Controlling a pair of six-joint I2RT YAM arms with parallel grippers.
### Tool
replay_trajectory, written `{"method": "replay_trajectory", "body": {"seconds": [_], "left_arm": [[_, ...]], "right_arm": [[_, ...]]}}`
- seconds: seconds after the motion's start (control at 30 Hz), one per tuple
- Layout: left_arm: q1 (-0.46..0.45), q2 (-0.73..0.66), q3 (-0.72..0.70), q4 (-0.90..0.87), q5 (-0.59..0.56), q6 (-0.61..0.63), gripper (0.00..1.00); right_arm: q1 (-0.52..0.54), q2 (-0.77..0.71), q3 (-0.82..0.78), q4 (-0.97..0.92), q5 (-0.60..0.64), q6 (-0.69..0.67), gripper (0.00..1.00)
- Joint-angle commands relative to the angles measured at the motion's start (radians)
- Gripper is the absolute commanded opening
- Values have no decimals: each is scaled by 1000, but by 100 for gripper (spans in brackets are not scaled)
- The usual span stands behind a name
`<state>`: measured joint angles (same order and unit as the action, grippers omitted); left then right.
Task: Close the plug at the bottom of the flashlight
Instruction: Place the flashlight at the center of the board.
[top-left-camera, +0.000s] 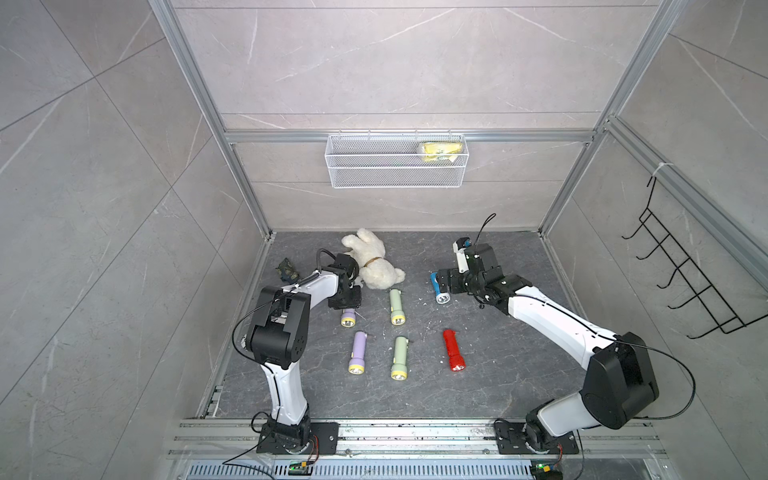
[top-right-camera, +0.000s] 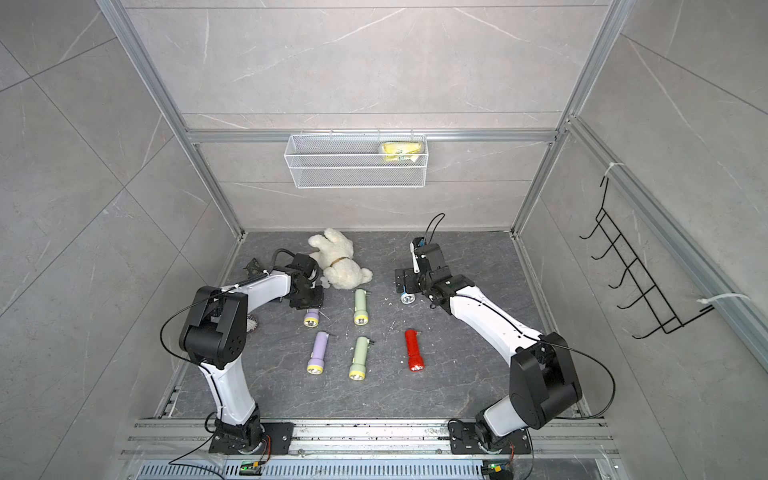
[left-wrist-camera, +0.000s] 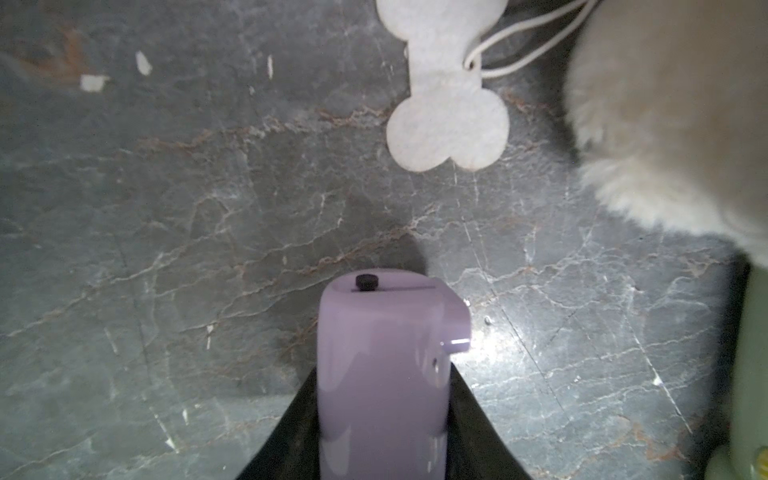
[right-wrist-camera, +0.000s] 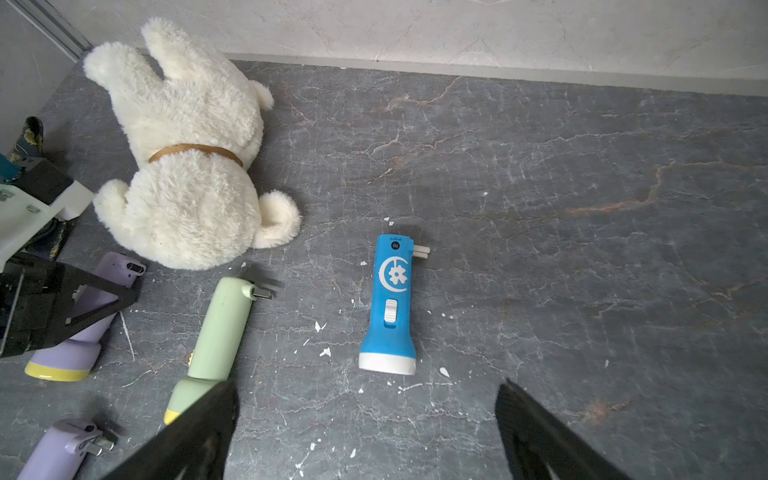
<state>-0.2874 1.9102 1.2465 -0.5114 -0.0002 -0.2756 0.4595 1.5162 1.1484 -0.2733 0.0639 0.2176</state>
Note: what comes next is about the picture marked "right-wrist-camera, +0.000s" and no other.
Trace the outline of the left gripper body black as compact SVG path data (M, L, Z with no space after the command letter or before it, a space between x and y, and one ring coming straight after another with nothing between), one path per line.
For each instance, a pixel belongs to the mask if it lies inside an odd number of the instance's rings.
M1 272L1 356L58 345L66 339L62 264L17 253Z

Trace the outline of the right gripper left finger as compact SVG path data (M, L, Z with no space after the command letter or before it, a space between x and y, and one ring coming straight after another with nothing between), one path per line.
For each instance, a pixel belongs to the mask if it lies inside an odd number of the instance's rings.
M222 479L239 413L235 383L220 382L105 478Z

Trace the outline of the green flashlight row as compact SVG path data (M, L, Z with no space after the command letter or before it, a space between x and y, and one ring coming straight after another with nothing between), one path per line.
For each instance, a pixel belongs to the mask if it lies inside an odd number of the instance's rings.
M190 357L187 375L171 394L164 415L166 425L229 378L253 302L272 297L270 289L244 279L224 277L218 282Z

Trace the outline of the blue flashlight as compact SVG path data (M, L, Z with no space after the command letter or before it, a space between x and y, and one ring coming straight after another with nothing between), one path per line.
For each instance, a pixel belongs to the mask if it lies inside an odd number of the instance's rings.
M358 366L363 370L412 376L416 350L410 332L412 265L430 249L404 235L378 237L368 332Z

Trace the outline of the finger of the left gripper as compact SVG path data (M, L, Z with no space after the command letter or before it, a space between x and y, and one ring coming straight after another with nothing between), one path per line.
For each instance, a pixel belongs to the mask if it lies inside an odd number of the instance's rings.
M143 275L143 264L137 260L103 260L95 272L62 265L62 297L66 302L63 342L97 343L114 316L138 299L134 283Z

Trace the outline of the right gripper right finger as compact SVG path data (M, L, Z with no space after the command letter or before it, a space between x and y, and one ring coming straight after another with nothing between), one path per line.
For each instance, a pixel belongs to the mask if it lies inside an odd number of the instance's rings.
M499 386L494 411L514 479L629 480L511 380Z

